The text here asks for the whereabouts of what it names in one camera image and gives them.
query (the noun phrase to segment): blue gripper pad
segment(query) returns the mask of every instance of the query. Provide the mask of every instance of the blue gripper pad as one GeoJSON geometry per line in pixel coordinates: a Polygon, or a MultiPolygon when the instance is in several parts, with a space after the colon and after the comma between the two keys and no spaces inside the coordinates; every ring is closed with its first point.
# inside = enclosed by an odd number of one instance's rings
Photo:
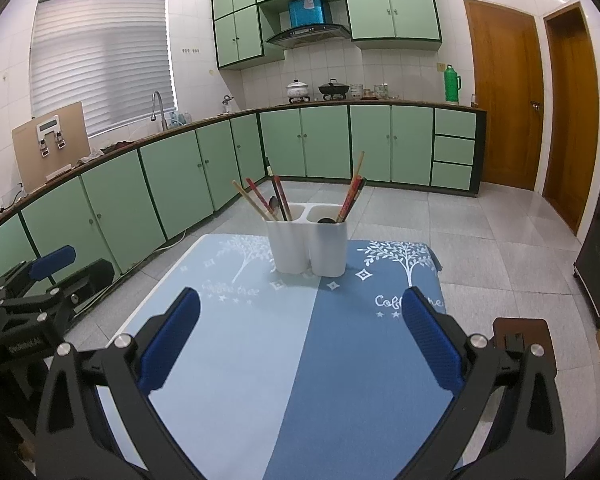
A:
{"type": "Polygon", "coordinates": [[[138,389],[145,395],[164,386],[200,317],[200,297],[186,288],[166,313],[167,319],[140,358],[138,389]]]}
{"type": "Polygon", "coordinates": [[[464,387],[462,357],[424,301],[413,289],[405,290],[402,316],[436,381],[456,397],[464,387]]]}
{"type": "Polygon", "coordinates": [[[29,277],[32,280],[41,282],[51,276],[54,272],[64,269],[75,261],[75,249],[71,245],[60,247],[57,251],[49,253],[47,256],[38,258],[31,264],[29,277]]]}

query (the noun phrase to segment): blue range hood box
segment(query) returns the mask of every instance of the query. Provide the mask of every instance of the blue range hood box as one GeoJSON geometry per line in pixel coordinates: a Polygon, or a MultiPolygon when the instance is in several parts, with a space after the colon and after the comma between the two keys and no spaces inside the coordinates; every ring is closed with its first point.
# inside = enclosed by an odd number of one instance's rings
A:
{"type": "Polygon", "coordinates": [[[289,2],[291,27],[331,23],[331,9],[324,0],[294,0],[289,2]]]}

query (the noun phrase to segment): green thermos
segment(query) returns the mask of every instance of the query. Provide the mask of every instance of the green thermos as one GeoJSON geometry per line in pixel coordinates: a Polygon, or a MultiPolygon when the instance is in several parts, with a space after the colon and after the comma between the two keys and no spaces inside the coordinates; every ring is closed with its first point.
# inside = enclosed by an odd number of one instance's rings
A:
{"type": "Polygon", "coordinates": [[[458,91],[461,88],[462,78],[451,65],[447,65],[445,70],[445,100],[449,103],[459,102],[458,91]]]}

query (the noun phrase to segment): brown countertop edge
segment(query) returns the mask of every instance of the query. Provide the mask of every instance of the brown countertop edge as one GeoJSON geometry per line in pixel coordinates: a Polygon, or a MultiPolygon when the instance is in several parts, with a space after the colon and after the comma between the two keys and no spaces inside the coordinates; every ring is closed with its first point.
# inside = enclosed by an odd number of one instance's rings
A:
{"type": "Polygon", "coordinates": [[[24,198],[20,199],[15,205],[0,214],[0,226],[4,224],[9,218],[16,215],[19,211],[25,208],[32,202],[35,202],[44,194],[49,191],[55,189],[56,187],[64,184],[65,182],[71,180],[72,178],[85,173],[86,171],[92,170],[97,166],[111,160],[112,158],[116,158],[117,156],[124,155],[125,153],[132,152],[133,150],[137,150],[138,148],[142,148],[152,142],[157,142],[158,140],[168,139],[169,137],[176,136],[177,134],[182,134],[185,132],[190,132],[191,130],[195,130],[197,128],[201,128],[202,126],[209,126],[210,124],[219,123],[220,121],[225,121],[227,119],[232,119],[236,117],[241,117],[244,115],[250,115],[254,113],[260,112],[270,112],[273,110],[290,110],[293,108],[309,108],[313,106],[335,106],[335,105],[411,105],[411,106],[423,106],[423,107],[432,107],[432,108],[446,108],[448,110],[460,110],[464,112],[484,112],[481,108],[471,108],[467,106],[460,105],[450,105],[447,103],[433,103],[433,102],[425,102],[425,101],[403,101],[403,100],[369,100],[369,101],[360,101],[347,99],[342,101],[312,101],[309,103],[299,103],[299,104],[284,104],[284,105],[276,105],[264,108],[250,108],[248,110],[242,110],[239,112],[233,112],[231,114],[218,115],[216,117],[211,117],[207,119],[202,119],[199,121],[194,121],[192,123],[186,124],[185,126],[180,126],[177,128],[172,128],[166,132],[160,132],[158,134],[153,134],[152,136],[144,137],[143,139],[136,140],[135,142],[129,144],[128,146],[124,146],[118,150],[113,152],[109,152],[103,156],[98,158],[94,158],[89,162],[77,166],[72,170],[66,171],[55,177],[55,179],[50,180],[44,186],[39,187],[38,189],[32,191],[24,198]]]}

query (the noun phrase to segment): faucet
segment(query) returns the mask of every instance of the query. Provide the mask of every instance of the faucet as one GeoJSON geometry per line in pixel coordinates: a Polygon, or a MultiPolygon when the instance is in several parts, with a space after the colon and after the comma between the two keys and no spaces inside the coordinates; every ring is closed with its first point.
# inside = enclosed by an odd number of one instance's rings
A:
{"type": "Polygon", "coordinates": [[[162,106],[162,97],[160,96],[160,92],[157,90],[154,91],[154,96],[152,97],[151,103],[151,120],[155,121],[155,97],[158,96],[158,102],[160,103],[160,114],[162,116],[162,130],[166,132],[169,127],[167,126],[167,119],[164,118],[164,107],[162,106]]]}

